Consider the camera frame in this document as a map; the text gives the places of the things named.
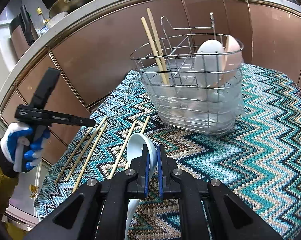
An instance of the knitted blanket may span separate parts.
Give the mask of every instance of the knitted blanket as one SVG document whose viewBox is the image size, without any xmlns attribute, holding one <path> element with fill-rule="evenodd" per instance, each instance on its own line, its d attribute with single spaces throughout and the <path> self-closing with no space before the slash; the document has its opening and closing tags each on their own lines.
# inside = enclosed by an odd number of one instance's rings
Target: knitted blanket
<svg viewBox="0 0 301 240">
<path fill-rule="evenodd" d="M 155 144 L 164 144 L 168 157 L 195 178 L 220 179 L 284 239 L 301 229 L 301 91 L 286 75 L 244 64 L 242 94 L 245 114 L 223 136 L 207 136 L 167 126 L 159 119 L 136 71 L 92 114 L 99 123 L 108 116 L 105 130 L 85 170 L 89 178 L 107 179 L 131 124 L 139 132 L 147 115 L 145 131 Z M 82 136 L 82 127 L 62 158 L 50 169 L 35 201 L 39 219 L 46 217 L 72 192 L 92 144 L 69 181 L 72 165 L 87 140 L 68 165 L 57 185 L 54 180 Z M 124 153 L 117 172 L 126 164 Z M 131 223 L 128 239 L 180 238 L 178 202 L 162 200 L 155 172 L 148 198 L 141 201 Z"/>
</svg>

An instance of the teal knitted fabric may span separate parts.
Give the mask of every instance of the teal knitted fabric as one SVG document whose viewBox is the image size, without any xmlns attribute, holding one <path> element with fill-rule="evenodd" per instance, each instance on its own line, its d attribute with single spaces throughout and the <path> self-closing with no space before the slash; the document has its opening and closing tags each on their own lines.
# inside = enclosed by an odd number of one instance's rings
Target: teal knitted fabric
<svg viewBox="0 0 301 240">
<path fill-rule="evenodd" d="M 286 75 L 275 70 L 244 64 L 242 93 L 245 115 L 223 136 L 169 127 L 159 119 L 154 105 L 131 71 L 107 100 L 92 114 L 97 122 L 108 116 L 108 126 L 85 170 L 89 178 L 107 179 L 131 124 L 139 132 L 147 115 L 145 131 L 156 144 L 164 144 L 167 156 L 195 178 L 223 181 L 284 239 L 293 239 L 301 229 L 301 91 Z M 72 192 L 91 146 L 66 180 L 84 147 L 81 145 L 57 185 L 54 180 L 82 136 L 82 127 L 63 157 L 46 176 L 35 207 L 40 219 L 47 216 Z M 126 164 L 124 153 L 117 171 Z M 155 173 L 149 197 L 137 208 L 128 238 L 175 239 L 180 237 L 176 200 L 161 200 Z"/>
</svg>

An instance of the yellow jacket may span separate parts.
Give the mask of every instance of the yellow jacket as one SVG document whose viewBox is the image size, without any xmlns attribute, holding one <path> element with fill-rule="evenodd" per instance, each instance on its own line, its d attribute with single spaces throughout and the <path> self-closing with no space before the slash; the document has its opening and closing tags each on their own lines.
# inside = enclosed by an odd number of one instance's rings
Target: yellow jacket
<svg viewBox="0 0 301 240">
<path fill-rule="evenodd" d="M 17 184 L 18 173 L 13 171 L 13 164 L 6 160 L 0 148 L 0 220 L 2 220 L 6 208 L 8 208 L 9 199 Z M 10 223 L 5 223 L 5 227 L 14 240 L 20 240 L 26 234 L 25 231 Z"/>
</svg>

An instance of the human hand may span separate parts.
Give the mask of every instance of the human hand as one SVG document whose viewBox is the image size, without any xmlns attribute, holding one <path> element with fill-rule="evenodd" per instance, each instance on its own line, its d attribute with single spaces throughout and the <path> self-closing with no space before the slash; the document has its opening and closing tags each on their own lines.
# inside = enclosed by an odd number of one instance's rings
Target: human hand
<svg viewBox="0 0 301 240">
<path fill-rule="evenodd" d="M 15 163 L 15 160 L 22 160 L 22 157 L 28 161 L 25 168 L 29 171 L 40 163 L 41 151 L 44 148 L 46 140 L 50 137 L 49 129 L 47 127 L 42 128 L 44 131 L 41 132 L 39 138 L 30 144 L 26 136 L 34 132 L 33 128 L 23 122 L 11 123 L 8 126 L 4 137 L 0 140 L 0 147 L 5 158 L 14 164 L 14 171 L 19 172 L 22 170 L 21 161 L 18 164 Z M 25 153 L 23 153 L 24 145 L 30 146 L 30 150 Z"/>
</svg>

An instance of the white container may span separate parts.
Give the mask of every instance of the white container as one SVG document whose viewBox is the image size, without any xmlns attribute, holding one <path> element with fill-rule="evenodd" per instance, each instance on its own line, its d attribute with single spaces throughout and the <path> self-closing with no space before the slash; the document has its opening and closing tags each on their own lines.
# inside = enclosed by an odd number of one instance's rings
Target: white container
<svg viewBox="0 0 301 240">
<path fill-rule="evenodd" d="M 171 76 L 183 62 L 183 70 L 190 69 L 192 59 L 177 60 L 177 65 L 171 60 Z M 153 102 L 160 119 L 171 126 L 201 132 L 205 134 L 223 134 L 235 124 L 237 114 L 242 114 L 243 99 L 241 94 L 242 72 L 235 69 L 233 78 L 221 88 L 210 90 L 196 85 L 194 74 L 180 73 L 174 78 L 175 84 L 162 85 L 158 67 L 148 67 L 141 72 L 141 82 Z"/>
<path fill-rule="evenodd" d="M 18 61 L 9 32 L 10 22 L 0 21 L 0 90 Z"/>
</svg>

